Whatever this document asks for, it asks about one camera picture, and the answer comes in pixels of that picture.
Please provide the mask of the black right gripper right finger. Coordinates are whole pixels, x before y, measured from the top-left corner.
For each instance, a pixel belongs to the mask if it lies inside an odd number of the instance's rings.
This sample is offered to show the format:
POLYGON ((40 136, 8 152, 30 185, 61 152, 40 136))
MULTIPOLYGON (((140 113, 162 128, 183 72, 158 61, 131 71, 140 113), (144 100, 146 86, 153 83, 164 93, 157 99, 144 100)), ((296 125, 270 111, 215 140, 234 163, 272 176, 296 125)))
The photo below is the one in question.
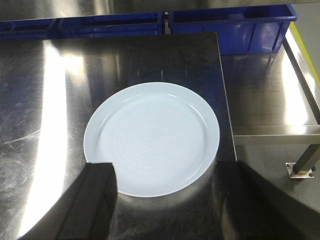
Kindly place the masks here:
POLYGON ((243 162, 219 161, 219 218, 225 240, 318 240, 320 213, 243 162))

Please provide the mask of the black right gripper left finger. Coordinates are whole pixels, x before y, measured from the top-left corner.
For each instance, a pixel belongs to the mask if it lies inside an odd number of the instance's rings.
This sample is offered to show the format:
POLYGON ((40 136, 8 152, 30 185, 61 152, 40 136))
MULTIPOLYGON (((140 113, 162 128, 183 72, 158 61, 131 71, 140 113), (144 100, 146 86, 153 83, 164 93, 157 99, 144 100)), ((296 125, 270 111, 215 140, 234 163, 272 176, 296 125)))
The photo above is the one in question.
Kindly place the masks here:
POLYGON ((25 240, 106 240, 117 200, 111 163, 87 163, 25 240))

